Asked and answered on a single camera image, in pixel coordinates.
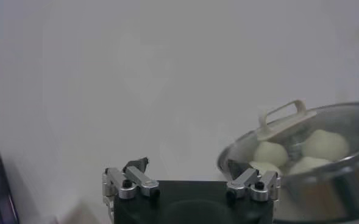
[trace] white wall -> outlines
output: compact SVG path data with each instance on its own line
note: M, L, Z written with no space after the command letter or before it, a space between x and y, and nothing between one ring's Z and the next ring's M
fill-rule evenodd
M0 1L0 151L23 217L108 223L107 166L215 180L257 108L359 100L359 1Z

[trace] lid handle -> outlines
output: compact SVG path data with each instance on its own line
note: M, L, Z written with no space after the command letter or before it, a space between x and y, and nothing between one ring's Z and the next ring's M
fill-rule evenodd
M281 109L284 109L287 106L290 106L292 104L294 104L297 108L296 114L290 116L288 119L286 119L284 121L281 121L281 123L274 124L274 125L270 125L270 124L267 125L266 119L268 116L270 116L271 114L274 114L275 112L280 111ZM265 141L265 140L275 136L276 134L286 130L287 128L290 128L293 125L296 125L300 122L303 122L304 120L307 120L307 119L313 117L314 115L316 115L316 112L311 111L309 113L305 107L305 104L301 100L292 101L284 106L278 107L275 110L272 110L272 111L264 113L264 114L260 114L259 115L260 128L257 133L258 140Z

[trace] steamed bun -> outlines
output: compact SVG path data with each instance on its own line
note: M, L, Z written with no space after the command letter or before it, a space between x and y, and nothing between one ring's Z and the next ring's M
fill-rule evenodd
M302 154L315 158L337 161L349 154L349 144L337 133L316 130L305 141Z
M308 172L311 169L320 167L331 162L326 159L318 159L312 157L303 157L292 168L290 168L289 175Z
M281 170L278 169L278 167L276 167L275 165L273 165L271 163L261 163L261 162L251 161L250 165L254 169L259 170L259 173L261 175L265 174L267 170L276 171L278 173L278 175L282 175Z
M254 153L254 161L280 167L288 161L288 153L280 144L261 142Z

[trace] screw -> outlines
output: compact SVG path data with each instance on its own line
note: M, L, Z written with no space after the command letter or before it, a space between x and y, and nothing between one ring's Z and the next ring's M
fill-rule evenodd
M258 181L255 183L256 190L263 190L264 188L265 188L265 184L263 182Z
M124 180L123 181L123 188L130 188L132 187L132 182L130 180Z

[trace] stainless steel pot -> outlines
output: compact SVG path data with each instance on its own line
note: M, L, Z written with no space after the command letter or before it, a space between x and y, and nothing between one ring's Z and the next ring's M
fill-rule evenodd
M302 143L315 131L339 133L349 143L350 154L306 173L284 175L275 219L278 223L341 223L359 219L359 103L344 103L308 110L317 115L290 125L268 141L283 145L290 163L301 155ZM283 124L288 118L267 125ZM259 145L259 130L228 146L218 158L218 168L231 179L228 160L248 163Z

